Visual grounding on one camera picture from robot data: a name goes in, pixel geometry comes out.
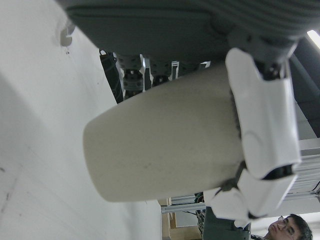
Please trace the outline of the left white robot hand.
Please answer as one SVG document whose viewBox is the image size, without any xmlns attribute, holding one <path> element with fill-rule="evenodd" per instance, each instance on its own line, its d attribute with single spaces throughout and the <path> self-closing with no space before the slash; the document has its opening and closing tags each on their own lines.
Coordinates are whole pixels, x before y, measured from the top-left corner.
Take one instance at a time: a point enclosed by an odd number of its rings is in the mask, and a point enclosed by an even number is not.
<svg viewBox="0 0 320 240">
<path fill-rule="evenodd" d="M 216 65 L 125 100 L 88 122 L 83 152 L 109 202 L 204 192 L 236 226 L 279 207 L 301 162 L 289 58 L 320 26 L 317 0 L 60 0 L 98 47 Z"/>
</svg>

